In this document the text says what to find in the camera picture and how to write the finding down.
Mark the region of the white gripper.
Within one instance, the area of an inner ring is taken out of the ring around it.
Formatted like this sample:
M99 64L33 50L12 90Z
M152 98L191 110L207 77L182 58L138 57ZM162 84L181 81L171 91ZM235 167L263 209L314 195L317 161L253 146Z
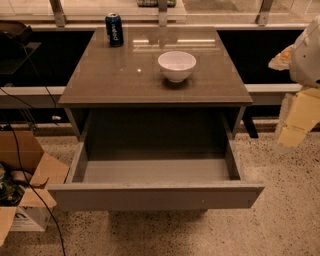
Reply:
M273 57L268 67L289 70L290 78L304 89L286 94L280 108L274 148L279 153L295 150L320 122L320 15L289 45Z

